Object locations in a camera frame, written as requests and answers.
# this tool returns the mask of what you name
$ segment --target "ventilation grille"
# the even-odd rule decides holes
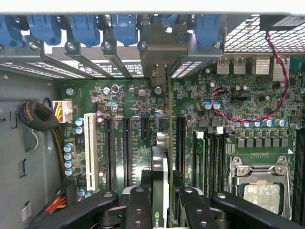
[[[265,31],[259,31],[259,15],[253,14],[227,35],[225,52],[271,52]],[[291,31],[271,31],[278,52],[305,52],[305,23]]]

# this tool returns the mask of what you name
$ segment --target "gray metal panel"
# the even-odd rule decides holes
[[[10,112],[15,113],[28,100],[42,103],[54,95],[48,80],[9,72],[5,79],[4,73],[0,71],[0,119],[6,119],[0,122],[0,228],[22,229],[60,187],[60,168],[51,133],[42,133],[44,144],[25,153],[24,125],[18,121],[18,127],[12,129]],[[27,175],[19,178],[18,163],[24,159]],[[23,222],[21,208],[27,201],[33,216]]]

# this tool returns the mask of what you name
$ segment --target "bundled cable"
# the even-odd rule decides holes
[[[65,176],[65,167],[63,159],[63,132],[59,125],[58,118],[54,116],[45,105],[36,102],[26,102],[18,110],[18,118],[26,126],[38,131],[52,131],[54,142],[56,145],[58,158],[60,161],[61,174],[63,179]]]
[[[212,107],[213,111],[214,111],[216,114],[220,115],[221,117],[223,117],[223,118],[226,119],[226,120],[230,120],[230,121],[233,121],[233,122],[241,122],[241,123],[251,123],[251,122],[259,122],[259,121],[262,121],[263,119],[266,119],[266,118],[269,118],[269,117],[273,116],[273,115],[277,112],[277,110],[281,108],[281,106],[282,106],[282,104],[283,104],[283,102],[284,102],[284,99],[285,99],[285,98],[287,97],[287,95],[288,95],[288,71],[287,71],[287,69],[286,69],[286,67],[285,67],[285,65],[284,65],[284,63],[283,63],[283,61],[281,60],[281,58],[280,58],[280,56],[279,56],[277,50],[275,49],[275,47],[273,46],[273,44],[272,44],[272,42],[271,42],[271,36],[270,36],[269,32],[266,32],[265,39],[266,39],[266,41],[268,42],[269,47],[272,49],[272,53],[273,53],[273,55],[275,56],[275,59],[276,59],[277,63],[282,67],[282,70],[283,70],[283,75],[284,75],[284,77],[285,77],[285,90],[284,90],[284,92],[283,92],[283,94],[282,94],[282,98],[281,98],[281,100],[278,102],[276,108],[275,108],[272,112],[270,112],[269,114],[267,114],[267,115],[265,115],[265,116],[262,116],[262,117],[259,117],[259,118],[256,118],[256,119],[254,119],[254,120],[242,120],[242,119],[238,119],[238,118],[229,118],[229,117],[225,116],[223,113],[221,113],[220,111],[217,111],[217,110],[214,109],[214,106],[213,106],[214,97],[215,97],[216,95],[218,95],[218,94],[226,94],[226,93],[229,92],[228,89],[220,89],[220,90],[214,92],[214,93],[211,95],[211,107]]]

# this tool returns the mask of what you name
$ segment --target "screw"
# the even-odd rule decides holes
[[[105,193],[104,197],[112,197],[112,194],[111,193]]]
[[[214,47],[215,49],[219,49],[219,48],[220,48],[220,42],[214,43],[214,44],[213,44],[213,47]]]
[[[224,199],[226,197],[223,193],[217,193],[217,196],[221,199]]]
[[[67,95],[73,95],[74,94],[74,90],[72,88],[68,88],[66,90]]]
[[[136,192],[143,192],[144,189],[139,187],[139,188],[137,188],[135,191],[136,191]]]
[[[187,187],[187,188],[185,189],[185,191],[186,191],[187,193],[193,192],[193,190],[192,190],[191,188],[189,188],[189,187]]]
[[[67,43],[67,47],[68,47],[69,49],[74,49],[74,48],[75,48],[75,45],[73,44],[73,42],[68,42],[68,43]]]
[[[109,42],[105,42],[104,47],[106,49],[110,49],[111,48],[111,44]]]
[[[146,49],[146,47],[147,47],[147,42],[142,42],[142,43],[141,43],[141,47],[142,47],[143,49]]]
[[[38,49],[38,45],[37,45],[35,42],[29,42],[29,46],[30,46],[32,49]]]

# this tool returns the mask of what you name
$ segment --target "chip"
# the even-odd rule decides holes
[[[85,146],[85,135],[75,136],[75,146]]]
[[[86,187],[87,179],[86,176],[77,176],[76,177],[76,187]]]

